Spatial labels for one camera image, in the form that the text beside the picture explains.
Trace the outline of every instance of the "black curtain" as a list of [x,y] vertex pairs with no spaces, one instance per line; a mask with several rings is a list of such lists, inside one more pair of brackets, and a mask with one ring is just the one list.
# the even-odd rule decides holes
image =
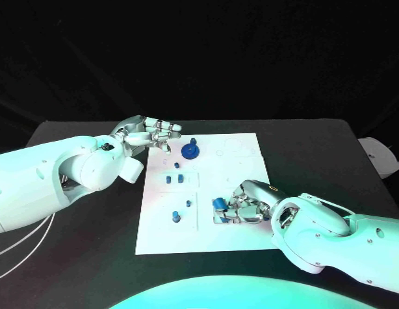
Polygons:
[[0,152],[45,120],[342,118],[364,137],[397,113],[399,3],[0,1]]

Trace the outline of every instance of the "cable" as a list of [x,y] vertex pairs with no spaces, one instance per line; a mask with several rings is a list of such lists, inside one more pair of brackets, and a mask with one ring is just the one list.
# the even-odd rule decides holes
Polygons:
[[27,235],[27,237],[24,237],[19,242],[16,242],[16,244],[14,244],[14,246],[8,247],[3,251],[0,251],[0,255],[11,251],[34,234],[35,232],[38,232],[38,229],[42,227],[42,225],[45,224],[45,222],[48,221],[51,215],[44,219],[42,223],[39,224],[39,226],[35,228],[35,230],[29,233],[29,235]]
[[51,217],[51,221],[50,221],[50,225],[48,225],[45,234],[44,234],[44,236],[42,236],[42,239],[41,239],[38,245],[35,246],[34,251],[27,255],[27,258],[21,261],[21,263],[19,263],[19,264],[0,276],[0,279],[2,279],[2,278],[3,278],[21,265],[22,265],[22,263],[27,261],[27,259],[31,257],[31,255],[35,253],[35,250],[37,250],[38,247],[41,246],[42,241],[44,241],[44,239],[45,239],[45,236],[47,236],[47,234],[48,234],[48,231],[50,231],[50,228],[51,228],[51,224],[54,223],[54,217],[55,217],[55,214],[54,214],[52,217]]

